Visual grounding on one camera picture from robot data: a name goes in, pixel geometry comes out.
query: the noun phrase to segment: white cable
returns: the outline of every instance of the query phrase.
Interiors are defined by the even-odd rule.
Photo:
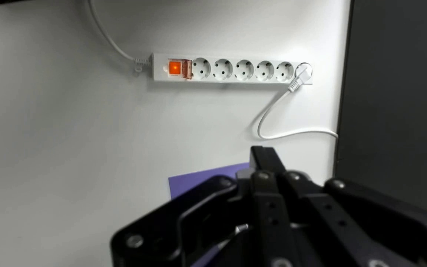
[[[133,62],[135,66],[138,68],[136,72],[142,71],[142,65],[146,65],[146,62],[139,62],[138,59],[135,59],[133,56],[130,56],[129,53],[126,53],[114,40],[112,37],[103,29],[103,26],[100,25],[96,11],[93,8],[93,0],[87,0],[89,4],[89,11],[95,20],[95,25],[97,28],[97,31],[105,37],[105,40],[109,43],[109,45],[112,47],[112,50],[115,50],[120,56],[126,57],[127,60]]]
[[[301,134],[301,133],[327,133],[332,134],[333,137],[338,137],[338,134],[333,130],[329,129],[320,129],[320,127],[307,127],[307,129],[298,129],[298,130],[290,130],[290,132],[283,132],[277,134],[265,134],[262,133],[262,123],[271,112],[271,109],[281,102],[289,93],[298,91],[310,78],[312,77],[312,68],[310,63],[301,63],[298,65],[295,71],[295,77],[289,83],[287,89],[280,93],[274,100],[271,100],[264,109],[262,114],[259,115],[256,133],[261,139],[278,139],[278,137],[286,137],[290,134]]]

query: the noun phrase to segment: purple paper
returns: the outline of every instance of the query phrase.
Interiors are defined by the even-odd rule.
[[[207,169],[201,172],[170,176],[169,178],[170,197],[175,198],[215,175],[225,175],[234,178],[234,175],[238,170],[246,167],[249,167],[249,163],[229,164],[218,169]]]

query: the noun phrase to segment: electrical socket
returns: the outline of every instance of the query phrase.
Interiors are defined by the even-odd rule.
[[[289,83],[304,60],[152,53],[152,80],[183,83]]]

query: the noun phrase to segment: power strip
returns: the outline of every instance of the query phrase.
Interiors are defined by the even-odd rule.
[[[152,54],[155,81],[290,83],[295,63],[258,57]]]

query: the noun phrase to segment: orange power switch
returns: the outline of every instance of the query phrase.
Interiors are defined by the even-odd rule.
[[[169,74],[170,75],[182,74],[182,60],[169,60]]]

